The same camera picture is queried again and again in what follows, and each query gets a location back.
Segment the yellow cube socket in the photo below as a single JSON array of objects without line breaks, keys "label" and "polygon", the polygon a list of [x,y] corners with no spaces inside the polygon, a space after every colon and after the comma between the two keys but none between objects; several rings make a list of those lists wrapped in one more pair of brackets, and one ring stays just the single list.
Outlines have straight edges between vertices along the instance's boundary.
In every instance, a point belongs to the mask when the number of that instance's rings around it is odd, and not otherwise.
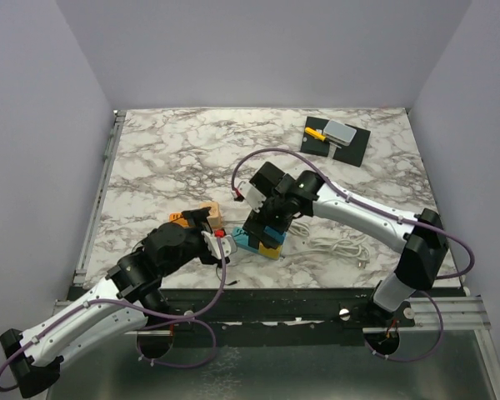
[{"label": "yellow cube socket", "polygon": [[278,246],[276,248],[266,247],[261,242],[259,243],[258,254],[269,258],[272,260],[278,260],[281,256],[282,246]]}]

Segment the blue charger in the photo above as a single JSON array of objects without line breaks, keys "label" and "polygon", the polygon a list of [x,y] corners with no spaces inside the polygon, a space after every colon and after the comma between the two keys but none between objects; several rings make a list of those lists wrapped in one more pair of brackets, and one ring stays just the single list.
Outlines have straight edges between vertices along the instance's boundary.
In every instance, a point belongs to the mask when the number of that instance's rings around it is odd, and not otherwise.
[{"label": "blue charger", "polygon": [[276,229],[269,226],[266,226],[263,229],[263,234],[264,237],[276,247],[283,245],[286,238],[285,232],[279,232]]}]

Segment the teal power strip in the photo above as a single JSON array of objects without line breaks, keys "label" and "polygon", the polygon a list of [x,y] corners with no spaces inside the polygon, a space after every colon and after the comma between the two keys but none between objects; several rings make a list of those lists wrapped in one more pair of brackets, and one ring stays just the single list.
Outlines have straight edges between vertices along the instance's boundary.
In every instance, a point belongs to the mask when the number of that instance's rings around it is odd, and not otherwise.
[{"label": "teal power strip", "polygon": [[241,227],[234,227],[232,229],[232,238],[239,248],[251,252],[253,248],[249,245],[249,236]]}]

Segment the beige cube socket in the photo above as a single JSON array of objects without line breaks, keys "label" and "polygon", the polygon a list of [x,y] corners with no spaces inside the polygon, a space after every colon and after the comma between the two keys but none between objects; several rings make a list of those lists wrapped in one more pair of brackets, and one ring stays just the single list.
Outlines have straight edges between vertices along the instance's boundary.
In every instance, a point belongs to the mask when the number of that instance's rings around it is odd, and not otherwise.
[{"label": "beige cube socket", "polygon": [[207,220],[213,229],[219,229],[223,226],[223,217],[218,202],[201,202],[200,208],[209,208]]}]

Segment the orange power strip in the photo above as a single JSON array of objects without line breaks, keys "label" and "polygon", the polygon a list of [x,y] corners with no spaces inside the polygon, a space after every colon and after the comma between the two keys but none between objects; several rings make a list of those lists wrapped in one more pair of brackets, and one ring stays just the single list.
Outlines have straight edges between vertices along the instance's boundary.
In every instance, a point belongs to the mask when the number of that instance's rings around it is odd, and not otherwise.
[{"label": "orange power strip", "polygon": [[169,222],[176,223],[177,225],[182,226],[184,228],[189,227],[188,220],[180,212],[171,213],[169,215]]}]

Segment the black plug adapter with cable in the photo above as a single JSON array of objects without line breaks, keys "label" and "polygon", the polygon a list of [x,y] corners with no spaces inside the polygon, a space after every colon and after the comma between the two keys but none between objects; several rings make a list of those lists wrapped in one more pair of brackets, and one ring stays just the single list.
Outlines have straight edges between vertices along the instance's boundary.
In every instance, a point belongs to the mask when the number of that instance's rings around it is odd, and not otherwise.
[{"label": "black plug adapter with cable", "polygon": [[228,267],[223,266],[221,262],[219,262],[215,268],[216,277],[219,282],[224,282],[224,286],[226,288],[233,287],[239,284],[238,279],[231,279],[228,272]]}]

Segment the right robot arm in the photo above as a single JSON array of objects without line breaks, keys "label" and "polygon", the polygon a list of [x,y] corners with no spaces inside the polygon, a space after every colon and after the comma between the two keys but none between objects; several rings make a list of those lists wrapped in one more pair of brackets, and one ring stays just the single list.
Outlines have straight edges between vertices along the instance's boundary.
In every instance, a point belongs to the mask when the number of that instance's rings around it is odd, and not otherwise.
[{"label": "right robot arm", "polygon": [[397,266],[377,285],[366,306],[367,319],[377,326],[393,320],[416,291],[433,286],[448,252],[437,212],[407,212],[355,197],[315,171],[293,178],[265,162],[234,192],[251,208],[244,230],[267,248],[280,246],[295,218],[315,217],[367,234],[398,253]]}]

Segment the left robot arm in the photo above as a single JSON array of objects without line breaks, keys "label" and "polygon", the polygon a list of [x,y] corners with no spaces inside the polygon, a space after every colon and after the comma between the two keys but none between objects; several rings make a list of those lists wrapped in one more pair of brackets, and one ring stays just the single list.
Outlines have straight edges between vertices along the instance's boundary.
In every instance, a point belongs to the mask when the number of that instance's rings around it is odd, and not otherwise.
[{"label": "left robot arm", "polygon": [[160,287],[165,277],[195,258],[206,265],[219,262],[221,251],[208,215],[206,207],[182,212],[186,226],[165,222],[153,229],[61,312],[24,331],[4,332],[0,343],[7,359],[2,368],[11,371],[21,396],[31,398],[50,388],[75,352],[100,339],[185,320],[169,312]]}]

